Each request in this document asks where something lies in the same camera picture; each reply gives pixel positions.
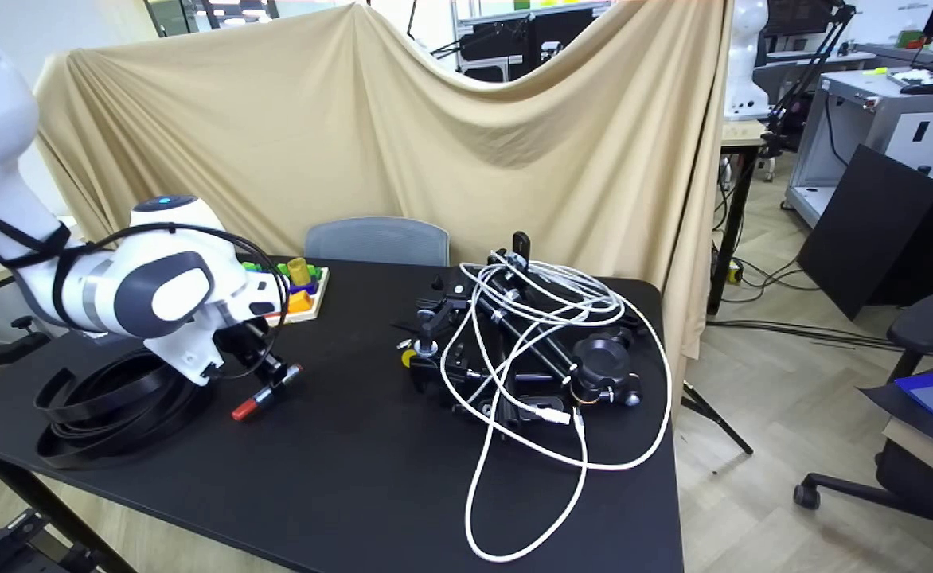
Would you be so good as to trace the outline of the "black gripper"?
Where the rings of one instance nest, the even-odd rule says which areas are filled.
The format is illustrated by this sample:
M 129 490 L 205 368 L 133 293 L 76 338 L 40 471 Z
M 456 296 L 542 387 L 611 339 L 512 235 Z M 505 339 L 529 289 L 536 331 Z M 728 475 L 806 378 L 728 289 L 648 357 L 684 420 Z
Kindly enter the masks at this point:
M 261 386 L 279 387 L 301 375 L 301 365 L 287 365 L 267 339 L 261 321 L 223 329 L 213 333 L 213 343 L 239 363 L 241 375 L 257 375 Z

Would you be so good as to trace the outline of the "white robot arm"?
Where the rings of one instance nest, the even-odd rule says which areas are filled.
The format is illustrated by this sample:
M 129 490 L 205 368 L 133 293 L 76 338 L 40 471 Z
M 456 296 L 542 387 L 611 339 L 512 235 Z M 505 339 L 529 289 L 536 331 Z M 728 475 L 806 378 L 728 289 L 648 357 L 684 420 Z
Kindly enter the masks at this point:
M 72 331 L 133 338 L 194 386 L 220 373 L 227 333 L 267 386 L 295 375 L 265 343 L 267 316 L 287 296 L 275 269 L 241 264 L 257 244 L 227 233 L 196 198 L 137 204 L 108 237 L 76 237 L 20 172 L 36 127 L 32 88 L 0 46 L 0 264 L 36 312 Z

